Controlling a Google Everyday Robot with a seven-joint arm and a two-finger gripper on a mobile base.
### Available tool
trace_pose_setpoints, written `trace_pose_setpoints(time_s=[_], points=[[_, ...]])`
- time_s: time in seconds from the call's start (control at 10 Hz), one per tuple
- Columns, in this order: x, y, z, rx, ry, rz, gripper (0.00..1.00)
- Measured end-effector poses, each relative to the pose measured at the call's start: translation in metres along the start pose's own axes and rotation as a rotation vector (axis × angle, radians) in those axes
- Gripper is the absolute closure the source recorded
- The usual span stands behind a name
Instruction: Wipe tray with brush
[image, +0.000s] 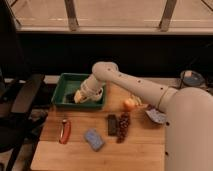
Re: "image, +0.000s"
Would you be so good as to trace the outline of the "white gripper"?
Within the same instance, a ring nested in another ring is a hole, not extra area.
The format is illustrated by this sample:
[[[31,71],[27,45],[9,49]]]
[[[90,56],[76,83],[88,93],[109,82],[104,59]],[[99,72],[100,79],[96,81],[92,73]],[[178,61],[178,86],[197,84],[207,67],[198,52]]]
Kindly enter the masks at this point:
[[[75,103],[84,103],[86,101],[99,101],[102,97],[103,89],[100,89],[94,95],[84,96],[80,90],[77,90],[74,94]]]

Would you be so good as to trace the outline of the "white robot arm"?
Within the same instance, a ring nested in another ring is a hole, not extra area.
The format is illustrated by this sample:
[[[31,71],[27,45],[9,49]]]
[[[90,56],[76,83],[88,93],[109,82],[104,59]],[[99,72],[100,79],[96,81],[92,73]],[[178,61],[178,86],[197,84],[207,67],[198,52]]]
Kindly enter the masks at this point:
[[[97,62],[74,101],[94,98],[106,82],[166,114],[165,171],[213,171],[213,95],[195,87],[177,90],[121,73],[113,62]]]

